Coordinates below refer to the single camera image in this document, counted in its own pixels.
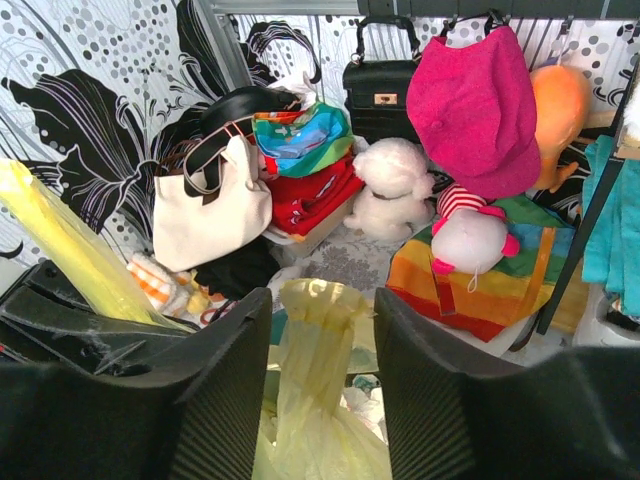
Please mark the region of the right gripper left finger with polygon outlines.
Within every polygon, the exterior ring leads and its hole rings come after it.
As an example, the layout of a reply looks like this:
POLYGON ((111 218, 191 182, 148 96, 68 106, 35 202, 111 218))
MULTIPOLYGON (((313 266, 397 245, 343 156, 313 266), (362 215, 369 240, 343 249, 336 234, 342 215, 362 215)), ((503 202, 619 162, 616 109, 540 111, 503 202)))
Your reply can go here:
POLYGON ((149 405, 143 479, 248 479, 252 475, 271 331, 272 295, 256 288, 223 318, 124 378, 149 405))

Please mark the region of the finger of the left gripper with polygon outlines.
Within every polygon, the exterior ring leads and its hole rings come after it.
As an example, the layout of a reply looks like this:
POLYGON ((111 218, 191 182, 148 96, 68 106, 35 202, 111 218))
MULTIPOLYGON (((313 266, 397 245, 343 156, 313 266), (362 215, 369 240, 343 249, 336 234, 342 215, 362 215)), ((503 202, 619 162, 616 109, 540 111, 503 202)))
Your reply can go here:
POLYGON ((1 368, 61 364, 89 375, 142 375, 200 370, 184 351, 184 331, 95 313, 46 261, 27 269, 1 293, 1 368))

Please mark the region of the yellow trash bag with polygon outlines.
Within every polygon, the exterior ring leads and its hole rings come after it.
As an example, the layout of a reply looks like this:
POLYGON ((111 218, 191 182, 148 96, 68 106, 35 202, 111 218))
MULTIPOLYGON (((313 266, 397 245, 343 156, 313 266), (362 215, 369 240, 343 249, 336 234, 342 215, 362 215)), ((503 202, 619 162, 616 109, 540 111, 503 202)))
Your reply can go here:
MULTIPOLYGON (((260 409, 248 479, 387 479, 385 443, 341 404, 355 330, 372 319, 362 294, 298 279, 280 292, 288 319, 278 346, 276 409, 260 409)), ((149 405, 126 386, 137 375, 89 375, 61 364, 1 368, 5 479, 143 479, 149 405)))

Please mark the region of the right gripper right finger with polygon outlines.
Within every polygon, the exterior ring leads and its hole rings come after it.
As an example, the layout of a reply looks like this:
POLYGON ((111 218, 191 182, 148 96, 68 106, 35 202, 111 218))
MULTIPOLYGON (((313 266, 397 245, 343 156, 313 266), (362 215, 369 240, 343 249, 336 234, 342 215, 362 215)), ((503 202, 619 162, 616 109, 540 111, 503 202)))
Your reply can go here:
POLYGON ((486 389, 522 367, 434 325, 389 289, 376 291, 374 312, 393 478, 516 478, 515 442, 486 389))

